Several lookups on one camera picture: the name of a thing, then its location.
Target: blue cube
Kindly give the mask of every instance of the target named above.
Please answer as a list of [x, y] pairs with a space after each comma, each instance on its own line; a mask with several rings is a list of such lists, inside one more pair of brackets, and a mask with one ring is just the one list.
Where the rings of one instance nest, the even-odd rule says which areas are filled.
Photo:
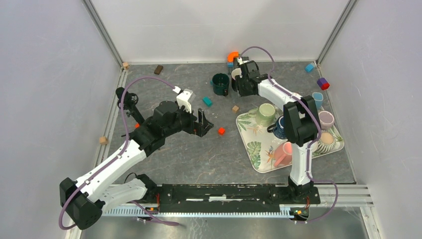
[[204, 97], [202, 101], [208, 106], [212, 106], [212, 101], [208, 97]]
[[310, 63], [309, 65], [307, 65], [305, 67], [305, 71], [306, 72], [311, 72], [314, 68], [315, 68], [315, 64], [314, 63]]

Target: pink mug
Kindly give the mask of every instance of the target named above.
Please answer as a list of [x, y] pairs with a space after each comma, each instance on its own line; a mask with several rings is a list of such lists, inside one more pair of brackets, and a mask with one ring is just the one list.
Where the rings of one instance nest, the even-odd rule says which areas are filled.
[[290, 142], [282, 143], [276, 151], [274, 152], [274, 167], [279, 166], [282, 162], [283, 166], [289, 165], [292, 163], [292, 144]]

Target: gray floor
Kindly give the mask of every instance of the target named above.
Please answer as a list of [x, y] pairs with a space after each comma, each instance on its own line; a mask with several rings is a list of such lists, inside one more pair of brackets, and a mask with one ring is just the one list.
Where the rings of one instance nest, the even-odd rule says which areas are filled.
[[[325, 208], [311, 208], [311, 219]], [[83, 239], [367, 239], [359, 208], [335, 208], [329, 217], [308, 225], [272, 218], [165, 218], [181, 226], [137, 222], [130, 217], [101, 217], [82, 232]]]
[[[261, 73], [271, 69], [271, 63], [258, 63]], [[292, 92], [310, 95], [321, 92], [316, 81], [317, 71], [306, 73], [306, 62], [278, 62], [272, 76], [276, 81]], [[154, 75], [156, 65], [130, 66], [126, 84], [141, 76]], [[225, 63], [212, 64], [172, 64], [164, 65], [160, 74], [181, 89], [188, 88], [197, 95], [193, 109], [206, 110], [206, 117], [215, 127], [203, 138], [180, 132], [166, 139], [166, 144], [150, 157], [133, 166], [129, 172], [146, 173], [156, 183], [287, 183], [290, 167], [269, 173], [258, 173], [247, 156], [245, 147], [237, 130], [235, 119], [238, 115], [231, 111], [234, 105], [240, 107], [240, 114], [268, 102], [260, 96], [238, 97], [230, 89], [227, 97], [213, 93], [210, 80], [216, 73], [226, 73]], [[130, 92], [139, 96], [137, 107], [142, 115], [151, 116], [153, 109], [161, 101], [176, 99], [176, 94], [166, 85], [145, 80], [133, 85]], [[209, 97], [213, 105], [207, 107], [203, 97]], [[324, 102], [323, 107], [331, 111], [330, 104]], [[128, 120], [129, 130], [135, 121]], [[217, 130], [224, 127], [226, 133], [220, 136]], [[124, 142], [120, 136], [124, 134], [121, 116], [117, 118], [109, 153], [113, 153]], [[345, 149], [312, 161], [312, 173], [316, 179], [333, 179], [337, 183], [354, 182], [352, 170]], [[126, 174], [116, 182], [123, 183]]]

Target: tray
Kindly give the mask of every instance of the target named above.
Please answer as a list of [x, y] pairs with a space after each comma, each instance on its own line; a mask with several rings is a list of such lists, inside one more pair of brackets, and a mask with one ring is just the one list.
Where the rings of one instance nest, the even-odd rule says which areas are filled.
[[[283, 112], [276, 107], [275, 119], [282, 114]], [[286, 164], [283, 164], [282, 162], [277, 167], [274, 167], [275, 158], [273, 153], [280, 144], [287, 141], [286, 139], [279, 139], [275, 137], [273, 133], [268, 133], [266, 127], [257, 125], [255, 117], [249, 116], [248, 113], [239, 115], [236, 118], [236, 125], [240, 132], [240, 136], [242, 137], [242, 141], [245, 145], [252, 167], [257, 172], [268, 173], [292, 165], [292, 162], [290, 161], [286, 162]], [[313, 152], [312, 159], [343, 149], [344, 141], [337, 128], [333, 126], [327, 131], [333, 135], [336, 141], [335, 147], [325, 154]]]

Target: cup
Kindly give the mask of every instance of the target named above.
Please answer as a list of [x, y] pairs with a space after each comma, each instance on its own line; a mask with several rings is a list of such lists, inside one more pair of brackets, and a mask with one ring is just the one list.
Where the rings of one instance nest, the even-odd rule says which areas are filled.
[[257, 109], [250, 110], [248, 115], [255, 117], [256, 123], [260, 126], [268, 127], [274, 122], [276, 109], [272, 104], [264, 103]]
[[276, 151], [274, 151], [274, 167], [280, 165], [283, 162], [283, 165], [289, 165], [292, 162], [292, 144], [290, 142], [282, 143]]
[[229, 83], [230, 80], [227, 74], [218, 73], [212, 77], [212, 89], [216, 95], [227, 96]]
[[329, 130], [334, 125], [334, 116], [328, 111], [318, 113], [321, 129]]
[[236, 76], [239, 76], [242, 73], [240, 68], [236, 68], [231, 72], [231, 88], [237, 92], [236, 89]]
[[324, 101], [324, 95], [320, 92], [313, 92], [312, 97], [315, 100], [316, 109], [319, 110], [322, 107], [322, 103]]
[[275, 124], [272, 124], [267, 127], [268, 133], [273, 133], [279, 139], [286, 139], [286, 134], [284, 133], [284, 117], [280, 116]]
[[323, 130], [321, 132], [321, 138], [318, 141], [318, 147], [315, 152], [326, 154], [329, 153], [335, 147], [335, 139], [331, 133]]

